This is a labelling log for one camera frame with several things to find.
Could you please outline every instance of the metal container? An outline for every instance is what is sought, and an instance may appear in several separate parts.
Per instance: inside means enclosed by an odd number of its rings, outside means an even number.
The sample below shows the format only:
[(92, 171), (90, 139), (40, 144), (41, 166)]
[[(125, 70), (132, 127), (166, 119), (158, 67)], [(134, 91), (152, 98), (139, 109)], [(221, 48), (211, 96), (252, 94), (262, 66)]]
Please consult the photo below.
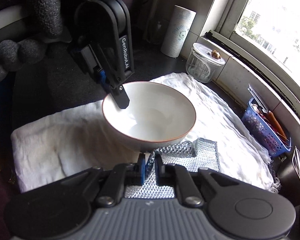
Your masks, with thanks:
[(218, 68), (225, 63), (223, 58), (216, 59), (212, 56), (212, 49), (200, 43), (194, 43), (186, 63), (186, 70), (199, 82), (208, 83)]
[(278, 178), (282, 185), (279, 194), (294, 206), (300, 205), (300, 152), (297, 149), (281, 164)]

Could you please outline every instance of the gray grip pad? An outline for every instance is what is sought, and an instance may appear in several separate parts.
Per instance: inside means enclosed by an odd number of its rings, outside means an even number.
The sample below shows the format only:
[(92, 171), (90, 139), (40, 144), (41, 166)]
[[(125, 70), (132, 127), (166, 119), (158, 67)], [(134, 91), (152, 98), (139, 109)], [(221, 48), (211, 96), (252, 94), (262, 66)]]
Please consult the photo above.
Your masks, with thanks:
[(113, 208), (100, 208), (89, 222), (64, 240), (228, 240), (199, 209), (183, 207), (176, 198), (123, 198)]

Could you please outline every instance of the kitchen roll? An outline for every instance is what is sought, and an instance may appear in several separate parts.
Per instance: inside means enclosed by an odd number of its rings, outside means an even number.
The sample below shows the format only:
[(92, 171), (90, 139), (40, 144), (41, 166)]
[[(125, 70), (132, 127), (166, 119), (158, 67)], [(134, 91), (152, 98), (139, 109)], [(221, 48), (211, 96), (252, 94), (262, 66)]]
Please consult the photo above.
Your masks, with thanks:
[(161, 52), (169, 57), (178, 57), (188, 35), (196, 12), (175, 5)]

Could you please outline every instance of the window frame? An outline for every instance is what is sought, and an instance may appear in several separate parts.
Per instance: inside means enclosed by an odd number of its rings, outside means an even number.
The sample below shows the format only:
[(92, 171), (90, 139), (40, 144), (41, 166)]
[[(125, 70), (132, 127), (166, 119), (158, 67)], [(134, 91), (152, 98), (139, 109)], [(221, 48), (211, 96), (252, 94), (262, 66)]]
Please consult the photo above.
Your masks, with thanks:
[(229, 0), (213, 36), (253, 63), (300, 116), (300, 87), (282, 69), (284, 65), (280, 66), (280, 62), (274, 61), (234, 31), (248, 2), (249, 0)]

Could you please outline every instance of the white cloth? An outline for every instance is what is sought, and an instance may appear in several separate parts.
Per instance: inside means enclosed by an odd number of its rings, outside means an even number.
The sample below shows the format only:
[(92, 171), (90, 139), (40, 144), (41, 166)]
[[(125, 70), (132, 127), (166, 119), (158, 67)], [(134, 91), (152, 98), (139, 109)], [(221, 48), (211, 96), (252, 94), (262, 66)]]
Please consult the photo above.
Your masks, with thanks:
[[(152, 80), (184, 94), (197, 112), (185, 140), (218, 142), (221, 172), (266, 190), (275, 190), (267, 167), (268, 151), (249, 134), (239, 117), (215, 92), (185, 73)], [(111, 169), (136, 162), (137, 152), (122, 146), (108, 128), (102, 101), (67, 109), (16, 129), (13, 156), (21, 192), (54, 182), (92, 166)]]

